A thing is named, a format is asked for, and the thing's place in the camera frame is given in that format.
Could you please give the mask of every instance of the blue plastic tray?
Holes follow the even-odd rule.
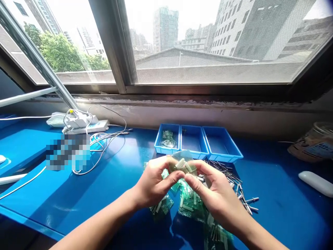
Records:
[[[210,155],[208,160],[233,163],[243,158],[229,133],[222,127],[202,127]]]
[[[160,146],[160,142],[163,140],[162,137],[163,137],[164,130],[171,130],[173,132],[174,139],[177,142],[176,148],[168,148],[165,146]],[[159,132],[156,137],[154,147],[155,147],[156,153],[162,153],[165,155],[170,155],[170,154],[180,151],[180,126],[176,125],[176,124],[161,124]]]
[[[180,126],[180,150],[188,149],[193,159],[203,160],[209,155],[205,134],[201,127]]]

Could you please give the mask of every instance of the metal pole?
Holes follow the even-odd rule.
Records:
[[[12,16],[12,14],[7,9],[6,5],[4,4],[4,2],[2,0],[0,0],[0,15],[1,15],[1,18],[3,18],[4,21],[7,23],[7,25],[9,26],[9,27],[6,27],[5,24],[3,22],[1,22],[3,27],[6,30],[9,29],[11,32],[14,32],[15,38],[19,39],[19,43],[17,42],[17,45],[20,48],[21,48],[21,46],[25,47],[27,51],[25,51],[24,49],[23,49],[23,51],[26,53],[26,55],[29,58],[33,58],[33,61],[38,63],[38,65],[35,65],[35,66],[40,71],[42,76],[45,77],[48,84],[50,84],[52,87],[56,87],[58,89],[57,90],[58,95],[64,100],[64,102],[68,105],[68,107],[73,108],[73,109],[79,109],[74,98],[67,91],[65,86],[60,81],[59,77],[53,72],[50,65],[46,62],[44,57],[38,51],[38,49],[36,48],[34,43],[30,40],[28,35],[22,29],[22,27],[18,24],[16,19]]]
[[[17,95],[14,97],[10,97],[10,98],[6,98],[3,100],[0,100],[0,107],[4,107],[7,105],[11,105],[17,102],[21,102],[21,101],[25,101],[25,100],[29,100],[31,98],[35,98],[44,94],[49,94],[52,92],[57,91],[56,87],[51,87],[51,88],[47,88],[47,89],[43,89],[43,90],[38,90],[35,92],[31,92],[31,93],[27,93],[27,94],[22,94],[22,95]]]

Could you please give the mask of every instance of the white power strip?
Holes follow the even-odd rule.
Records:
[[[64,128],[62,132],[63,132],[63,134],[85,134],[86,131],[88,131],[88,133],[102,132],[102,131],[108,130],[108,128],[109,128],[109,121],[108,120],[100,120],[96,124],[89,125],[87,130],[86,130],[85,127],[73,128],[69,131],[67,131],[66,128]]]

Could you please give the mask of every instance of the green foliage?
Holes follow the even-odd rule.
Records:
[[[24,29],[25,29],[25,32],[30,37],[30,39],[36,45],[36,47],[38,49],[40,49],[40,47],[42,45],[40,30],[37,29],[34,25],[27,24],[26,22],[24,22]]]
[[[41,35],[40,51],[55,72],[84,71],[77,49],[62,34]]]
[[[107,60],[103,59],[100,54],[88,56],[85,55],[87,58],[87,63],[91,70],[107,70],[111,69],[110,64]]]
[[[55,72],[111,69],[108,60],[100,54],[81,54],[63,34],[42,34],[34,25],[26,23],[24,29]]]

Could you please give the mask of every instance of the label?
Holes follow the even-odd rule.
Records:
[[[326,142],[320,142],[314,146],[307,148],[305,151],[314,156],[326,159],[333,158],[333,146]]]

